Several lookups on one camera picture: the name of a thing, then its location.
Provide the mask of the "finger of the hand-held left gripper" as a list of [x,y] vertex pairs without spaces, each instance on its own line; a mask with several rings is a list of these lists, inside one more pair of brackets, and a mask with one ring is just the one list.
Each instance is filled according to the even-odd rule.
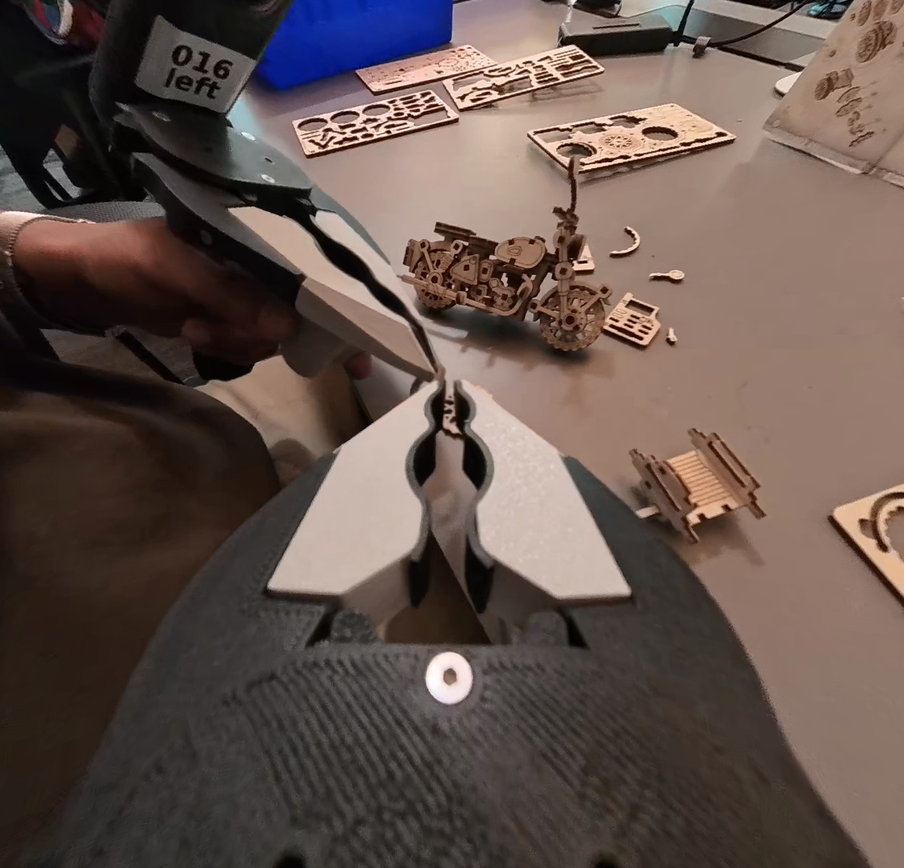
[[283,358],[295,372],[316,376],[331,363],[364,352],[424,380],[437,375],[437,358],[435,364],[393,364],[379,358],[367,348],[367,337],[355,322],[329,306],[336,301],[337,289],[358,287],[326,259],[308,229],[259,208],[235,208],[233,215],[276,252],[279,263],[288,263],[300,277],[296,309],[302,324],[296,336],[281,346]]
[[375,241],[331,196],[312,190],[306,227],[327,260],[357,284],[334,292],[329,306],[367,337],[367,348],[393,364],[435,364],[420,314]]

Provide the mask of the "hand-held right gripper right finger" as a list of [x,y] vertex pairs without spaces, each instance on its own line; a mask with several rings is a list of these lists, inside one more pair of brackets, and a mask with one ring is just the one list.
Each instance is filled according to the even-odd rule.
[[456,381],[464,588],[493,640],[544,611],[626,602],[631,588],[566,459],[484,389]]

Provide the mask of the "wooden spoked gear wheel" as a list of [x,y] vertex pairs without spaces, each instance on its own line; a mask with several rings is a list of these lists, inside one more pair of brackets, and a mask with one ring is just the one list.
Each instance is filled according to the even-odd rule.
[[437,431],[449,437],[464,437],[471,417],[471,402],[456,379],[445,378],[431,402]]

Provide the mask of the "person's left forearm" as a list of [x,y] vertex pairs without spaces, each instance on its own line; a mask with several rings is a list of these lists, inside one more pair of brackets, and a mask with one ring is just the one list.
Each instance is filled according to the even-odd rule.
[[37,213],[1,213],[2,313],[18,331],[74,330],[50,302],[42,282],[65,254],[59,241],[71,240],[74,225]]

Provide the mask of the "grey desk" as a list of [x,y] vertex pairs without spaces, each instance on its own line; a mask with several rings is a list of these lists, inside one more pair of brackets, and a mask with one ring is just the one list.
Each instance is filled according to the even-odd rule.
[[[604,74],[467,112],[454,126],[307,160],[293,122],[369,99],[352,72],[232,112],[300,161],[395,264],[443,220],[549,236],[567,180],[530,130],[676,103],[734,143],[580,189],[581,229],[615,299],[660,308],[645,350],[608,337],[559,356],[532,324],[459,309],[430,326],[448,370],[490,391],[632,500],[629,451],[717,431],[762,483],[685,544],[769,690],[798,759],[874,866],[902,866],[902,605],[829,522],[902,481],[902,191],[763,133],[779,67],[687,47],[604,60]],[[624,227],[639,250],[624,258]],[[681,269],[680,284],[650,282]]]

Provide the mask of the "person's left hand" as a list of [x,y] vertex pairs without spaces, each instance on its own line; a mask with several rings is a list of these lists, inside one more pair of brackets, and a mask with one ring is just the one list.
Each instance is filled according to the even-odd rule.
[[300,329],[293,306],[229,274],[161,219],[75,222],[45,292],[72,326],[134,327],[241,365],[275,355]]

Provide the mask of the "person's beige trousers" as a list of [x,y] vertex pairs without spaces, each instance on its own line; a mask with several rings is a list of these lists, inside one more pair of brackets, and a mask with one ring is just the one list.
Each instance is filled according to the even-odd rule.
[[231,381],[211,381],[200,390],[254,427],[283,488],[373,423],[353,380],[336,372],[308,378],[260,368]]

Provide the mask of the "wooden motorcycle model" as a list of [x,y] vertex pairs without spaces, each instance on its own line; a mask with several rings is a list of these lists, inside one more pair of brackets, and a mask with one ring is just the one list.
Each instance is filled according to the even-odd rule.
[[570,161],[569,207],[555,207],[552,246],[542,236],[489,240],[443,222],[438,240],[408,242],[401,278],[419,301],[438,311],[466,307],[500,318],[532,317],[556,350],[589,348],[603,332],[612,290],[593,285],[574,269],[586,236],[579,233],[577,160]]

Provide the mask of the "blue plastic bin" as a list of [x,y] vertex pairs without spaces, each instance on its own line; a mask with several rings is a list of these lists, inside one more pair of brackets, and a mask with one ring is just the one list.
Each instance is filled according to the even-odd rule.
[[273,90],[438,48],[453,0],[296,0],[255,68]]

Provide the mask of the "small slotted wooden plate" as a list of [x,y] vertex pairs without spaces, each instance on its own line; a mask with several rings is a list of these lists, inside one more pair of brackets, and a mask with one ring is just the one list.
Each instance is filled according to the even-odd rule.
[[658,314],[659,307],[627,292],[606,316],[603,332],[635,347],[645,349],[650,346],[661,329]]

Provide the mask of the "wooden part sheet small cutouts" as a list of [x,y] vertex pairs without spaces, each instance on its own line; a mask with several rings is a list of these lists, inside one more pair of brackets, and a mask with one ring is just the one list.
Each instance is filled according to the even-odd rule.
[[575,45],[565,45],[482,70],[456,75],[443,88],[460,112],[477,110],[604,73],[604,66]]

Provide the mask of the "person's brown sweater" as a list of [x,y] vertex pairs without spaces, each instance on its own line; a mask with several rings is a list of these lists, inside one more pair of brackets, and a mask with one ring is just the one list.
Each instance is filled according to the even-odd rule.
[[79,782],[163,616],[281,488],[265,442],[189,387],[2,355],[1,858]]

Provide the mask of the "black power brick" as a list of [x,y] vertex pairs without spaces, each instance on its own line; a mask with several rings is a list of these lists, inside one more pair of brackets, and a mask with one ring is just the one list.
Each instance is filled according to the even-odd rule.
[[593,57],[620,56],[662,51],[672,36],[673,28],[660,17],[596,25],[571,22],[559,27],[558,45],[574,46]]

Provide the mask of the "wooden part sheet gear cutouts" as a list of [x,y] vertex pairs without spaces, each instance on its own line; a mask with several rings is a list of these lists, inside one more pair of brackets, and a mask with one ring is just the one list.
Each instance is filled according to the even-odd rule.
[[736,139],[729,130],[673,103],[581,118],[531,130],[527,136],[564,169],[577,160],[577,174],[631,169]]

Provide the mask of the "small wooden ribbed frame assembly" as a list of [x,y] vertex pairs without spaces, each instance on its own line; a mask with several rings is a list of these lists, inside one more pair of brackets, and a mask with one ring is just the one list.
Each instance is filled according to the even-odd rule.
[[692,544],[697,528],[740,509],[761,520],[761,483],[717,432],[689,429],[692,448],[682,455],[661,458],[637,448],[629,451],[646,501],[636,510],[643,520],[657,518]]

